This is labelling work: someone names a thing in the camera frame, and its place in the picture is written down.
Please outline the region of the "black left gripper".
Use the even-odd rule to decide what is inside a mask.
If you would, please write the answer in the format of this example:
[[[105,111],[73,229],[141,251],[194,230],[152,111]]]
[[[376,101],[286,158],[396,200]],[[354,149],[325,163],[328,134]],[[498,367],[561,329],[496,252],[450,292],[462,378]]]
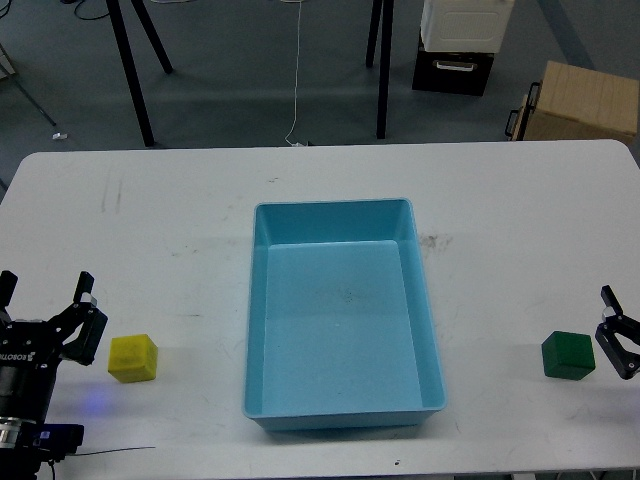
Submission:
[[[0,276],[1,322],[18,277]],[[81,271],[69,307],[44,321],[15,321],[1,328],[1,416],[44,423],[60,358],[89,366],[95,359],[108,317],[92,295],[94,277]]]

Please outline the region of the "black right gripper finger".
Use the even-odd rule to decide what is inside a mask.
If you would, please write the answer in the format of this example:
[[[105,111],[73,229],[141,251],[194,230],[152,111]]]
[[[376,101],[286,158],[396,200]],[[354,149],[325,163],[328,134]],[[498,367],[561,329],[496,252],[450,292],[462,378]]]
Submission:
[[[623,380],[630,380],[639,373],[639,354],[626,349],[621,338],[639,345],[639,322],[624,314],[624,311],[609,285],[601,288],[605,308],[595,339],[613,368]]]

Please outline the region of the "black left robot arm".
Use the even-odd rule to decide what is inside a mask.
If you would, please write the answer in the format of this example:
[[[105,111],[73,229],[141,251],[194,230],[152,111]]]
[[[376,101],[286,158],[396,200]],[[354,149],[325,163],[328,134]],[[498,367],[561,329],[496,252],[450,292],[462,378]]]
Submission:
[[[82,444],[79,424],[48,424],[57,369],[64,360],[93,363],[108,317],[92,296],[83,271],[71,305],[47,321],[13,320],[7,307],[18,277],[1,272],[1,477],[35,479]]]

